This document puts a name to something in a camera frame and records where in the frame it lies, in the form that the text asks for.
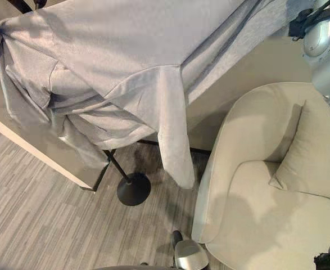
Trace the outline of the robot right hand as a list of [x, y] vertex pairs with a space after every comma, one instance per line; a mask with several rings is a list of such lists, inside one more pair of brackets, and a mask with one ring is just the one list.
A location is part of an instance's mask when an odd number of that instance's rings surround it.
[[298, 41], [299, 39], [304, 38], [303, 26], [308, 16], [311, 15], [312, 12], [312, 8], [302, 10], [294, 20], [290, 21], [288, 36], [291, 37], [293, 41]]

